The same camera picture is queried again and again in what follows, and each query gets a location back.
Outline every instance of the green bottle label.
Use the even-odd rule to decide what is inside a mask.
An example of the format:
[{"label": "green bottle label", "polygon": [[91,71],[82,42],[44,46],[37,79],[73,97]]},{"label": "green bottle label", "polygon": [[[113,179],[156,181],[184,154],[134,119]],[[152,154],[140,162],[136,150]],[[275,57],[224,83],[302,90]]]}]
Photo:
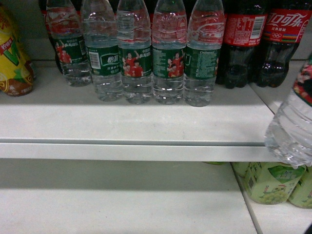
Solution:
[{"label": "green bottle label", "polygon": [[146,77],[152,73],[151,47],[144,49],[119,48],[120,72],[127,77]]},{"label": "green bottle label", "polygon": [[184,49],[161,50],[153,47],[153,73],[160,78],[175,78],[184,74]]},{"label": "green bottle label", "polygon": [[91,73],[97,76],[117,74],[119,69],[118,46],[86,47]]},{"label": "green bottle label", "polygon": [[194,79],[211,79],[216,76],[220,49],[197,50],[186,47],[184,73]]},{"label": "green bottle label", "polygon": [[54,44],[61,63],[80,63],[87,59],[83,36],[54,39]]}]

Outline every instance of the store shelf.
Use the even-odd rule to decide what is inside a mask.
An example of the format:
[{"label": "store shelf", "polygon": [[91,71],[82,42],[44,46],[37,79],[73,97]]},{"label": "store shelf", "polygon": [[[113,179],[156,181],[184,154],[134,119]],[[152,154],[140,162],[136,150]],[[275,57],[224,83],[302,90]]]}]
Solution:
[{"label": "store shelf", "polygon": [[246,86],[216,86],[209,106],[102,102],[39,68],[32,93],[0,94],[2,158],[164,161],[274,160],[263,144],[272,112]]},{"label": "store shelf", "polygon": [[0,233],[256,234],[229,163],[0,159]]},{"label": "store shelf", "polygon": [[258,234],[303,234],[312,224],[312,210],[298,208],[289,202],[263,205],[252,201],[237,176],[246,205]]},{"label": "store shelf", "polygon": [[257,95],[267,104],[267,106],[274,113],[277,112],[277,109],[289,94],[303,63],[304,61],[291,61],[289,64],[289,72],[284,82],[277,88],[271,87],[261,88],[254,83],[250,84],[251,88],[257,93]]}]

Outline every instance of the bottle label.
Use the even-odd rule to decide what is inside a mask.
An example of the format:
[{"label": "bottle label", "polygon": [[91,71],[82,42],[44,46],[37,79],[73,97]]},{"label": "bottle label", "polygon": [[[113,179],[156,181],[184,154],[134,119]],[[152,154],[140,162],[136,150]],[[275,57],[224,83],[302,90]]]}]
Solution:
[{"label": "bottle label", "polygon": [[153,40],[160,38],[162,41],[178,40],[186,43],[187,19],[185,12],[156,13],[153,26]]},{"label": "bottle label", "polygon": [[120,72],[118,46],[86,47],[91,73],[97,76],[110,76]]},{"label": "bottle label", "polygon": [[272,9],[264,27],[263,39],[299,43],[311,17],[309,10]]},{"label": "bottle label", "polygon": [[222,44],[225,27],[223,11],[193,11],[189,31],[194,40],[203,43]]},{"label": "bottle label", "polygon": [[216,76],[220,49],[197,50],[186,47],[184,73],[194,79],[210,79]]},{"label": "bottle label", "polygon": [[61,63],[80,63],[87,59],[83,36],[54,39],[54,45]]},{"label": "bottle label", "polygon": [[184,49],[160,50],[153,47],[153,73],[160,78],[175,78],[184,74]]},{"label": "bottle label", "polygon": [[149,76],[152,73],[151,47],[137,50],[119,48],[119,63],[123,76]]},{"label": "bottle label", "polygon": [[302,66],[292,89],[303,101],[312,106],[312,54]]},{"label": "bottle label", "polygon": [[235,46],[257,46],[266,18],[267,15],[229,14],[223,42]]}]

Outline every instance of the nutrition label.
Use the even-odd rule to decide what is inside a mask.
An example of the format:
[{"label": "nutrition label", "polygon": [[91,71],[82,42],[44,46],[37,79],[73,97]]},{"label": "nutrition label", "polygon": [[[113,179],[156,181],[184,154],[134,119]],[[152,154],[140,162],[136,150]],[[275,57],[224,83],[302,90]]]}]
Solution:
[{"label": "nutrition label", "polygon": [[256,46],[260,43],[266,15],[229,14],[224,42],[236,46]]},{"label": "nutrition label", "polygon": [[153,73],[160,78],[180,77],[184,73],[184,50],[153,48]]},{"label": "nutrition label", "polygon": [[196,50],[186,47],[185,74],[195,79],[216,76],[220,50]]}]

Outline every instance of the coca-cola bottle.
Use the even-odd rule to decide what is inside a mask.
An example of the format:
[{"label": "coca-cola bottle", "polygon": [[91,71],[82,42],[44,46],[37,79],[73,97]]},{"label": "coca-cola bottle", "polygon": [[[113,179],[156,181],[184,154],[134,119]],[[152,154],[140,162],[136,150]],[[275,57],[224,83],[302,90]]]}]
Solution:
[{"label": "coca-cola bottle", "polygon": [[[71,0],[71,2],[73,3],[78,15],[80,15],[80,8],[81,8],[82,0]],[[47,0],[39,0],[38,3],[39,3],[39,8],[40,8],[40,11],[42,13],[42,16],[44,18],[44,23],[45,23],[45,27],[46,27],[46,30],[48,33],[49,41],[50,41],[50,43],[51,43],[51,45],[55,51],[55,62],[57,64],[59,71],[62,73],[62,68],[61,68],[60,63],[59,63],[59,57],[58,57],[57,51],[54,47],[54,41],[53,41],[53,38],[51,36],[49,24],[47,22]]]},{"label": "coca-cola bottle", "polygon": [[260,87],[284,81],[311,17],[311,0],[274,0],[257,48],[249,80]]},{"label": "coca-cola bottle", "polygon": [[228,8],[216,83],[244,87],[269,11],[269,0],[238,0]]}]

